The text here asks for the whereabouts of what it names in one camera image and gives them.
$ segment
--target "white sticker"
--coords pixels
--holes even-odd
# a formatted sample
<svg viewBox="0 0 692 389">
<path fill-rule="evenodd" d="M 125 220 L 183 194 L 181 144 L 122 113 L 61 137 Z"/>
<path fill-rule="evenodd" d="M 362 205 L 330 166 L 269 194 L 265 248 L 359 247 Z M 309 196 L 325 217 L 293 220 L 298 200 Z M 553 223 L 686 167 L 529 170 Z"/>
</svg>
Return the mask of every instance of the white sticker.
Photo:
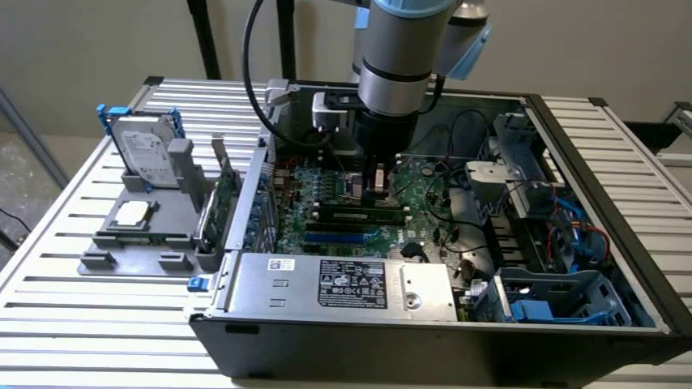
<svg viewBox="0 0 692 389">
<path fill-rule="evenodd" d="M 154 186 L 178 187 L 174 166 L 162 139 L 155 134 L 139 131 L 123 131 L 122 136 L 141 177 Z"/>
<path fill-rule="evenodd" d="M 267 270 L 294 271 L 295 259 L 270 259 Z"/>
</svg>

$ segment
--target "black metal stand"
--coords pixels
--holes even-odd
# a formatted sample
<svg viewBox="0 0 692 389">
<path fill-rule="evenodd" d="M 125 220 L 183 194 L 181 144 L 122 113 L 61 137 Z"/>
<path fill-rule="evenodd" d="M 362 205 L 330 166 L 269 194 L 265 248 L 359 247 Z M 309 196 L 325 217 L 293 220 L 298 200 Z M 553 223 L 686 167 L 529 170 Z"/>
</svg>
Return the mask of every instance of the black metal stand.
<svg viewBox="0 0 692 389">
<path fill-rule="evenodd" d="M 11 253 L 17 252 L 21 248 L 21 245 L 17 244 L 17 242 L 9 237 L 9 235 L 5 233 L 5 231 L 0 229 L 0 245 L 5 246 L 6 249 Z"/>
<path fill-rule="evenodd" d="M 294 13 L 295 0 L 278 0 L 279 48 L 282 74 L 286 79 L 297 79 Z"/>
<path fill-rule="evenodd" d="M 219 58 L 217 57 L 215 36 L 210 23 L 210 13 L 207 12 L 207 0 L 187 0 L 187 6 L 191 9 L 193 20 L 195 22 L 199 51 L 203 55 L 207 78 L 221 79 Z"/>
</svg>

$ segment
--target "power supply label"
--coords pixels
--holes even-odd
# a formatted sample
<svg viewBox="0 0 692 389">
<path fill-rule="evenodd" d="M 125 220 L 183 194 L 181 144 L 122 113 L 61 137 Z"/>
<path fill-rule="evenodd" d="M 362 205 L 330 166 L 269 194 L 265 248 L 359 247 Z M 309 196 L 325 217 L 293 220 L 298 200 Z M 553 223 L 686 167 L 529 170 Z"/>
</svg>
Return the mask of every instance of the power supply label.
<svg viewBox="0 0 692 389">
<path fill-rule="evenodd" d="M 319 281 L 321 306 L 387 309 L 385 263 L 323 260 Z"/>
</svg>

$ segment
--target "metal case frame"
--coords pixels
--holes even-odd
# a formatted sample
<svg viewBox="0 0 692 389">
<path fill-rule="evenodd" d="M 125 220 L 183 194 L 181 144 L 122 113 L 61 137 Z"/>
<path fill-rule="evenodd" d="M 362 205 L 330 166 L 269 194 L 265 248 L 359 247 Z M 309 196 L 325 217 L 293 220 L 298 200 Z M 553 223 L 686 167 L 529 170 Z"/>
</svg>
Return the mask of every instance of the metal case frame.
<svg viewBox="0 0 692 389">
<path fill-rule="evenodd" d="M 295 84 L 358 87 L 350 83 L 299 81 Z M 270 106 L 290 88 L 287 80 L 270 83 Z M 692 315 L 545 100 L 534 94 L 446 92 L 522 102 L 555 162 L 591 208 L 587 211 L 611 236 L 623 261 L 619 264 L 633 271 L 639 293 L 645 294 L 639 296 L 647 300 L 643 304 L 650 304 L 649 309 L 661 315 L 655 319 L 658 328 L 385 320 L 357 324 L 318 322 L 307 317 L 245 318 L 223 308 L 243 261 L 243 251 L 231 235 L 213 305 L 205 312 L 193 312 L 190 319 L 223 374 L 234 378 L 583 387 L 625 365 L 661 364 L 692 348 Z M 277 109 L 273 120 L 278 120 Z M 266 129 L 261 137 L 269 139 Z M 257 188 L 261 181 L 267 153 L 262 144 L 246 179 L 242 202 L 243 194 L 254 194 L 255 189 L 249 188 Z M 245 227 L 245 212 L 238 212 L 237 218 L 234 228 Z"/>
</svg>

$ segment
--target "blue plastic latch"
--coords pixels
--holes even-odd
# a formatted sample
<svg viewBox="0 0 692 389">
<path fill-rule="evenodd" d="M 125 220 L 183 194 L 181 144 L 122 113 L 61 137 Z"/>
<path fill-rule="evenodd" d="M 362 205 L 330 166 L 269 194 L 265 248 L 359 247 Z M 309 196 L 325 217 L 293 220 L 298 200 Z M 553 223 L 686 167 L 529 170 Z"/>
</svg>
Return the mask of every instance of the blue plastic latch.
<svg viewBox="0 0 692 389">
<path fill-rule="evenodd" d="M 365 7 L 357 8 L 357 25 L 354 26 L 358 30 L 369 28 L 370 9 Z"/>
<path fill-rule="evenodd" d="M 553 312 L 549 301 L 519 300 L 510 305 L 513 316 L 518 322 L 553 323 Z"/>
<path fill-rule="evenodd" d="M 490 32 L 493 31 L 493 27 L 490 24 L 486 25 L 482 32 L 478 34 L 478 38 L 473 43 L 471 48 L 467 50 L 467 53 L 457 63 L 455 67 L 447 74 L 447 77 L 451 79 L 467 79 L 469 75 L 473 72 L 474 67 L 477 66 L 478 59 L 481 58 L 481 53 L 483 52 L 483 48 L 486 47 L 486 42 L 490 38 Z"/>
<path fill-rule="evenodd" d="M 97 105 L 97 116 L 99 117 L 101 124 L 105 126 L 106 134 L 113 136 L 111 123 L 109 122 L 109 115 L 106 114 L 106 104 Z"/>
<path fill-rule="evenodd" d="M 114 116 L 125 116 L 133 113 L 133 109 L 130 107 L 111 107 L 109 109 L 109 114 Z"/>
<path fill-rule="evenodd" d="M 203 277 L 193 277 L 187 282 L 189 292 L 209 292 L 210 291 L 210 280 Z"/>
<path fill-rule="evenodd" d="M 186 129 L 183 128 L 183 118 L 181 117 L 181 111 L 177 107 L 170 110 L 170 115 L 174 118 L 175 136 L 178 138 L 186 138 Z"/>
</svg>

